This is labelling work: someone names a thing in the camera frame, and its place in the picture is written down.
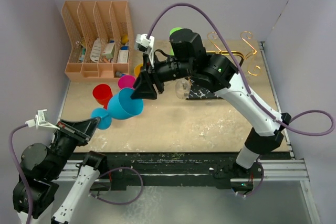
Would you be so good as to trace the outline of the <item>yellow plastic wine glass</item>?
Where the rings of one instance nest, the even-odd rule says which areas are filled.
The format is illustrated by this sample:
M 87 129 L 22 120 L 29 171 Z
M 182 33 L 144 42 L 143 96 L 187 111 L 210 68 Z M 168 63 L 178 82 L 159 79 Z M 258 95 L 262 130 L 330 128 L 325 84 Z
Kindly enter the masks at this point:
M 141 68 L 142 68 L 143 64 L 138 64 L 134 67 L 134 76 L 137 78 L 140 74 Z

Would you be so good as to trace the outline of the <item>green plastic wine glass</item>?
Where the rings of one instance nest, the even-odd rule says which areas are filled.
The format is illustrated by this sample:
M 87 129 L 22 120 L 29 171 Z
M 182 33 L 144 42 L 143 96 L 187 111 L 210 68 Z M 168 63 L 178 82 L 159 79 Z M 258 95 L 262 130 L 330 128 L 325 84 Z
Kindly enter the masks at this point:
M 174 27 L 170 30 L 169 32 L 169 36 L 172 35 L 174 32 L 178 31 L 178 30 L 181 30 L 182 28 L 181 27 Z M 171 46 L 170 48 L 170 55 L 173 56 L 174 55 L 174 51 L 173 51 L 173 48 Z

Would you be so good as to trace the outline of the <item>red plastic wine glass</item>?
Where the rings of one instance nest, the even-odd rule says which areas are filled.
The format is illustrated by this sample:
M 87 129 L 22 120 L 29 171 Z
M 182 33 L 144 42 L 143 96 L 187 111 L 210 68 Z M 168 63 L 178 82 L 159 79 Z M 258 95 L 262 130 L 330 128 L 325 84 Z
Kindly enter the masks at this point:
M 104 109 L 107 109 L 108 103 L 113 97 L 112 89 L 107 84 L 99 84 L 97 85 L 93 91 L 92 95 L 95 98 L 95 100 L 103 106 Z

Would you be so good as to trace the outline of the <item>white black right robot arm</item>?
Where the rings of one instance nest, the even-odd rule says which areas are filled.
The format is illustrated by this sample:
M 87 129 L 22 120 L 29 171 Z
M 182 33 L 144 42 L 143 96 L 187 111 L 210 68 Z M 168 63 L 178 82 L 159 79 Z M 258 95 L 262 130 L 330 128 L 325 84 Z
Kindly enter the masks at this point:
M 198 86 L 229 102 L 252 125 L 233 166 L 238 177 L 246 177 L 260 155 L 280 146 L 290 114 L 273 110 L 245 85 L 238 67 L 226 56 L 207 53 L 199 34 L 183 28 L 170 35 L 170 43 L 174 55 L 159 61 L 153 50 L 154 37 L 136 36 L 135 48 L 143 53 L 143 66 L 131 98 L 155 100 L 166 82 L 190 77 Z

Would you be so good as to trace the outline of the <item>clear glass wine glass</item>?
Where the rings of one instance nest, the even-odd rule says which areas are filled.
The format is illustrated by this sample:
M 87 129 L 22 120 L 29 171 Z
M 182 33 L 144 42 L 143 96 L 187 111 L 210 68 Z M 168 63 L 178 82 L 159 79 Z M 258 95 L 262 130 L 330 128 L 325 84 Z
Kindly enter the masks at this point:
M 191 90 L 191 82 L 187 79 L 180 79 L 175 84 L 175 93 L 179 99 L 187 99 Z

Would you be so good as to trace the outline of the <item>blue plastic wine glass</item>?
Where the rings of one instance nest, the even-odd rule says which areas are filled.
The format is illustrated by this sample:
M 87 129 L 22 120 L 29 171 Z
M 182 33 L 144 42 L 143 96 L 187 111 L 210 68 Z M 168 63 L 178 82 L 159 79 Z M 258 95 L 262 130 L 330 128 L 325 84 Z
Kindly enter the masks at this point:
M 108 129 L 113 119 L 127 120 L 142 113 L 144 108 L 143 100 L 132 99 L 134 89 L 123 88 L 108 102 L 106 109 L 96 108 L 91 113 L 91 118 L 98 119 L 97 128 L 100 130 Z

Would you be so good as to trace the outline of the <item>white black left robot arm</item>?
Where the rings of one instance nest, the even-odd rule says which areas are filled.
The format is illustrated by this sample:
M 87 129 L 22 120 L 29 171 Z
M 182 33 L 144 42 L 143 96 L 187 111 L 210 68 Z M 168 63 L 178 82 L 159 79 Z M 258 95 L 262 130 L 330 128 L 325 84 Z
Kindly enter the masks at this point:
M 99 117 L 84 121 L 60 120 L 54 125 L 49 146 L 35 143 L 23 151 L 21 160 L 13 155 L 19 181 L 13 190 L 13 206 L 21 223 L 70 223 L 97 178 L 108 172 L 107 157 L 90 151 L 79 165 L 77 179 L 56 212 L 52 212 L 56 180 L 78 146 L 87 145 L 96 131 Z

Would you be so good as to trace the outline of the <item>magenta plastic wine glass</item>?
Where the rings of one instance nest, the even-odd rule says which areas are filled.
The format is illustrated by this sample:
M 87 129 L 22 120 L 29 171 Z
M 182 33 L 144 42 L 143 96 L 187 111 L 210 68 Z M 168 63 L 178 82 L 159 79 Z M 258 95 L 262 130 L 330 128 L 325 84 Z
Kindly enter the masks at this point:
M 133 85 L 136 81 L 136 78 L 132 75 L 123 75 L 118 81 L 118 87 L 120 89 L 123 88 L 131 88 L 133 89 Z

